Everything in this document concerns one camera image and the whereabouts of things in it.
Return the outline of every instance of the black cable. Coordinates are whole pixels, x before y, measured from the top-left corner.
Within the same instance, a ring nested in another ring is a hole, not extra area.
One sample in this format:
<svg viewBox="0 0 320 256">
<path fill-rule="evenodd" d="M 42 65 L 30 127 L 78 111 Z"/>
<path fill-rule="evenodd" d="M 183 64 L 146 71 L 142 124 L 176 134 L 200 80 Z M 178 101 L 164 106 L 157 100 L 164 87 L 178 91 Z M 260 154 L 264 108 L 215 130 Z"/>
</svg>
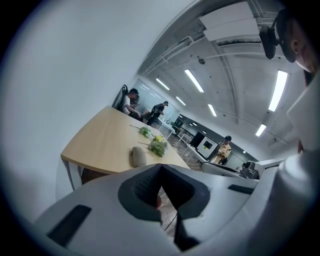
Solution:
<svg viewBox="0 0 320 256">
<path fill-rule="evenodd" d="M 175 220 L 175 218 L 177 217 L 177 215 L 178 215 L 178 213 L 176 213 L 176 215 L 174 216 L 173 220 L 171 220 L 171 222 L 170 222 L 169 225 L 165 228 L 164 231 L 166 231 L 166 230 L 169 228 L 169 226 L 170 226 L 171 223 Z"/>
</svg>

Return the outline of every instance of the man in yellow shirt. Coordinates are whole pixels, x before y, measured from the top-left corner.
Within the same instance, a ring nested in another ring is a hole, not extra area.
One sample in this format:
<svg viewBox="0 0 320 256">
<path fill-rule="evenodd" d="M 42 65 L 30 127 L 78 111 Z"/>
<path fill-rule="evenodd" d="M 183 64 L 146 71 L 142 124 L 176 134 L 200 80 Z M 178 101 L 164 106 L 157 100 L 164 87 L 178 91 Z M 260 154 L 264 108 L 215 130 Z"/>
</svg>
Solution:
<svg viewBox="0 0 320 256">
<path fill-rule="evenodd" d="M 222 159 L 225 159 L 229 156 L 230 152 L 231 152 L 231 147 L 230 147 L 230 142 L 231 142 L 231 136 L 226 136 L 224 138 L 224 143 L 220 144 L 220 149 L 218 151 L 217 156 L 215 157 L 215 159 L 213 160 L 214 163 L 219 163 Z"/>
</svg>

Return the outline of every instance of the fluorescent light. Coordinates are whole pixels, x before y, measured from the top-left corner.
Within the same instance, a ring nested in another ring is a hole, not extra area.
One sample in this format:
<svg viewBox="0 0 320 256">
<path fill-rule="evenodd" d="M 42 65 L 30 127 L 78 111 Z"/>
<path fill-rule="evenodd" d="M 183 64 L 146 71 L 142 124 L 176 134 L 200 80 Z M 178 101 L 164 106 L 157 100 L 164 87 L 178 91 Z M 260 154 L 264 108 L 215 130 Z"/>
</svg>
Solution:
<svg viewBox="0 0 320 256">
<path fill-rule="evenodd" d="M 288 73 L 278 70 L 278 76 L 276 78 L 276 84 L 272 96 L 272 100 L 269 106 L 269 110 L 275 111 L 279 101 L 281 99 L 282 93 L 284 92 L 286 81 L 287 81 Z"/>
<path fill-rule="evenodd" d="M 266 127 L 267 127 L 266 125 L 261 124 L 259 130 L 256 132 L 255 135 L 257 135 L 259 137 L 262 134 L 262 132 L 266 129 Z"/>
<path fill-rule="evenodd" d="M 180 102 L 182 103 L 182 105 L 186 105 L 181 99 L 179 99 L 178 96 L 176 96 L 176 99 L 177 99 L 178 101 L 180 101 Z"/>
<path fill-rule="evenodd" d="M 149 88 L 148 87 L 146 87 L 146 86 L 144 86 L 143 84 L 141 84 L 144 88 L 146 88 L 147 90 L 149 90 Z"/>
<path fill-rule="evenodd" d="M 197 89 L 199 90 L 200 93 L 204 92 L 204 89 L 202 89 L 202 87 L 200 86 L 200 84 L 198 83 L 198 81 L 196 80 L 196 78 L 194 77 L 193 74 L 191 74 L 190 70 L 187 69 L 184 71 L 188 77 L 191 79 L 191 81 L 194 83 L 195 87 L 197 87 Z"/>
<path fill-rule="evenodd" d="M 211 112 L 212 112 L 212 115 L 214 115 L 214 116 L 216 117 L 217 114 L 216 114 L 216 112 L 215 112 L 215 110 L 214 110 L 214 107 L 213 107 L 211 104 L 208 104 L 208 106 L 209 106 L 209 109 L 210 109 Z"/>
<path fill-rule="evenodd" d="M 156 79 L 164 88 L 170 90 L 168 86 L 166 86 L 163 82 L 161 82 L 158 78 Z"/>
</svg>

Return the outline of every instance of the man in black shirt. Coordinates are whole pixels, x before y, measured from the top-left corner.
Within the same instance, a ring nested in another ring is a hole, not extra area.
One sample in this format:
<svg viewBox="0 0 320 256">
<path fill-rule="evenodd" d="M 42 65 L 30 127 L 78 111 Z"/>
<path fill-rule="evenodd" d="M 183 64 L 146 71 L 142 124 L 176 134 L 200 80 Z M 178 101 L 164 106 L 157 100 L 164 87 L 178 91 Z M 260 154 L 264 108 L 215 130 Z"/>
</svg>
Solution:
<svg viewBox="0 0 320 256">
<path fill-rule="evenodd" d="M 158 119 L 158 117 L 160 115 L 163 115 L 163 111 L 165 109 L 165 106 L 168 106 L 168 101 L 165 101 L 164 103 L 161 103 L 161 104 L 158 104 L 158 105 L 155 105 L 152 109 L 153 111 L 153 114 L 152 116 L 150 117 L 149 121 L 146 123 L 148 126 L 151 126 L 154 121 L 156 121 Z"/>
</svg>

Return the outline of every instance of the headset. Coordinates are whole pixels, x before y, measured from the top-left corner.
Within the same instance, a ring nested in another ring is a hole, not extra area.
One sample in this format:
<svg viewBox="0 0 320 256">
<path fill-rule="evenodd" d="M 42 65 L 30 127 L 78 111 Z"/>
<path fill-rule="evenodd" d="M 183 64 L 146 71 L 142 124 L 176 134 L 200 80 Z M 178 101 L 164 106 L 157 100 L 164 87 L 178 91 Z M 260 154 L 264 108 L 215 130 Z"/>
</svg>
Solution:
<svg viewBox="0 0 320 256">
<path fill-rule="evenodd" d="M 276 47 L 280 45 L 285 58 L 291 63 L 296 61 L 295 53 L 290 47 L 289 38 L 287 36 L 289 21 L 293 18 L 293 15 L 288 9 L 282 9 L 274 19 L 271 27 L 263 25 L 260 29 L 259 36 L 261 38 L 265 56 L 269 60 L 273 59 L 276 54 Z M 278 39 L 276 38 L 275 25 L 279 37 Z"/>
</svg>

